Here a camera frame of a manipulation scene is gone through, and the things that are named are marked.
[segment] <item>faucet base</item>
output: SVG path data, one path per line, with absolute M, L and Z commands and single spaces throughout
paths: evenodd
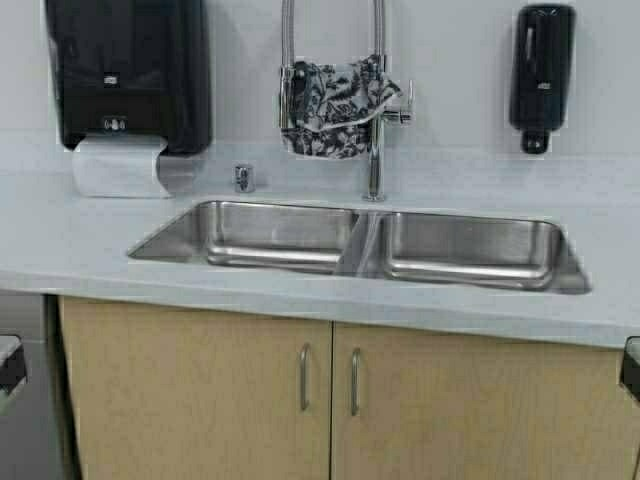
M 363 195 L 362 196 L 363 200 L 366 200 L 367 202 L 372 202 L 372 203 L 380 203 L 380 202 L 384 202 L 387 197 L 384 194 L 379 194 L 379 195 Z

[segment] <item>sink divider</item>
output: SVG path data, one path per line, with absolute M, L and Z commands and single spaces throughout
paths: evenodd
M 381 275 L 383 212 L 361 212 L 334 275 L 378 278 Z

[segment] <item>dispenser logo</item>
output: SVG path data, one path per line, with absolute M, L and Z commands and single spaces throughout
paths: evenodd
M 126 117 L 104 117 L 102 119 L 102 128 L 107 132 L 124 132 L 127 127 Z
M 105 87 L 117 87 L 120 85 L 120 77 L 112 73 L 104 76 Z

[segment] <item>paper towel dispenser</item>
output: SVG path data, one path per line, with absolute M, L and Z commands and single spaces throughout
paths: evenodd
M 211 141 L 203 0 L 46 0 L 62 143 L 158 135 L 167 153 Z

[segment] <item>patterned cloth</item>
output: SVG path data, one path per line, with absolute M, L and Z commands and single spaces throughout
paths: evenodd
M 351 158 L 368 151 L 370 122 L 387 103 L 402 95 L 372 55 L 348 65 L 294 65 L 292 122 L 282 131 L 287 149 L 297 155 Z

